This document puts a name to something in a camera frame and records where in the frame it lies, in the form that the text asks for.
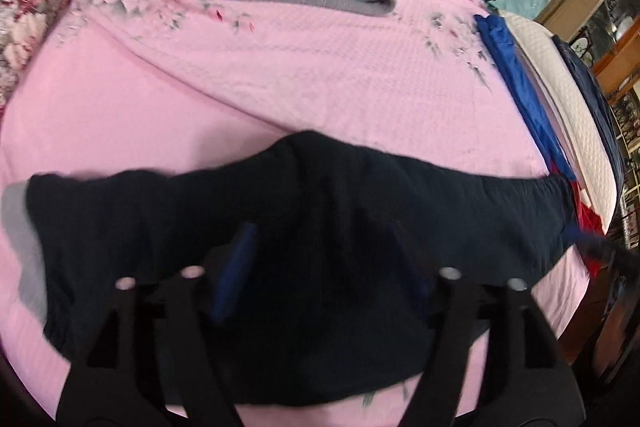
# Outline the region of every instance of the metal screw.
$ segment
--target metal screw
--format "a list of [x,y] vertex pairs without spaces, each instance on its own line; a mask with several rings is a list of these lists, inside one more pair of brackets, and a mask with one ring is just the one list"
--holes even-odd
[[182,268],[180,272],[180,275],[185,279],[197,279],[202,274],[204,274],[204,268],[202,266],[188,266],[187,268]]
[[133,277],[123,277],[116,281],[116,288],[118,290],[130,290],[136,285],[136,280]]
[[509,279],[507,285],[516,292],[522,292],[527,289],[527,283],[522,279]]
[[444,279],[448,279],[450,281],[457,281],[462,277],[462,273],[460,273],[460,270],[450,266],[440,268],[440,275],[441,277],[444,277]]

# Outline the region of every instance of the red fabric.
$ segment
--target red fabric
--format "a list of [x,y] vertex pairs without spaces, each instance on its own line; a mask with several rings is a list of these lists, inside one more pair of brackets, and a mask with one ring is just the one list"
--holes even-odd
[[[597,235],[604,235],[602,219],[600,219],[600,216],[593,212],[591,208],[582,203],[582,200],[580,199],[580,187],[578,182],[571,182],[571,188],[574,192],[575,214],[578,219],[578,226],[580,227],[580,230],[583,232],[595,233]],[[587,267],[591,277],[596,277],[600,270],[607,266],[606,263],[600,259],[591,259],[589,257],[582,256],[582,261]]]

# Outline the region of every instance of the wooden cabinet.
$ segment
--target wooden cabinet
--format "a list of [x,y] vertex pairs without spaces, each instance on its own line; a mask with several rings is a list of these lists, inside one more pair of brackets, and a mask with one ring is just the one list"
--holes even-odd
[[[593,74],[605,95],[612,94],[620,85],[640,68],[640,17],[636,17],[634,25],[622,36],[613,49],[593,67]],[[617,94],[622,96],[633,87],[637,78],[632,78],[624,90]]]
[[604,0],[555,0],[536,19],[563,41],[571,42]]

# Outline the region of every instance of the bed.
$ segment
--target bed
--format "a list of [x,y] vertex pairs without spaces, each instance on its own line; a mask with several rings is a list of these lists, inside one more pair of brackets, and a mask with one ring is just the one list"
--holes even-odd
[[[216,166],[306,128],[463,171],[542,176],[542,156],[471,25],[474,14],[486,14],[479,0],[399,0],[384,19],[229,0],[73,0],[6,108],[0,188],[35,172]],[[511,23],[540,33],[535,23]],[[536,46],[519,43],[541,70]],[[545,86],[549,116],[607,227],[616,192],[606,154],[580,93],[557,93],[570,76],[556,80]],[[69,363],[18,297],[21,267],[3,230],[0,262],[2,349],[54,417]],[[570,249],[534,288],[557,335],[587,285]],[[459,413],[478,399],[486,340],[472,348]],[[249,426],[391,426],[416,383],[322,407],[239,413]]]

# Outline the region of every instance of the black garment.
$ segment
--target black garment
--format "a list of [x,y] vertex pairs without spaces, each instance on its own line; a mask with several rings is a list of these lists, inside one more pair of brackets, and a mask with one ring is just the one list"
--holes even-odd
[[46,268],[45,334],[69,358],[116,279],[164,279],[255,223],[255,264],[211,342],[236,403],[285,405],[374,391],[423,369],[432,333],[388,255],[391,223],[435,266],[533,286],[575,222],[562,176],[476,176],[314,132],[173,177],[34,176],[26,203]]
[[609,104],[607,103],[607,100],[605,100],[598,81],[593,76],[593,73],[591,73],[591,70],[587,65],[580,60],[578,55],[575,54],[569,44],[564,42],[557,35],[553,36],[553,41],[556,48],[558,48],[567,69],[574,78],[578,89],[580,89],[582,97],[584,98],[587,107],[589,107],[593,121],[596,123],[598,134],[600,134],[600,139],[602,140],[604,149],[609,157],[609,163],[611,163],[613,177],[616,180],[616,190],[618,192],[618,197],[620,197],[620,194],[622,194],[622,185],[625,181],[625,167],[622,154],[620,153],[620,149],[616,142],[614,124],[611,121],[613,115],[609,108]]
[[[98,319],[100,326],[71,364],[56,412],[57,425],[242,427],[222,387],[217,353],[207,351],[203,332],[207,321],[198,316],[221,302],[216,288],[225,279],[226,266],[246,255],[246,248],[238,246],[251,228],[245,225],[232,245],[213,249],[203,261],[206,272],[197,279],[176,274],[159,284],[112,290]],[[397,246],[395,259],[411,273],[408,285],[433,285],[436,272],[420,270],[402,241]],[[416,301],[417,314],[436,331],[437,347],[399,427],[578,427],[584,420],[580,392],[531,293],[475,285],[464,277],[438,279],[434,286],[439,298]],[[440,306],[433,305],[434,300]],[[428,305],[428,316],[420,304]],[[174,361],[178,394],[188,419],[165,407],[159,353],[154,349],[154,322],[159,317],[166,321],[168,358]],[[472,333],[480,318],[491,324],[482,393],[473,412],[455,419]]]

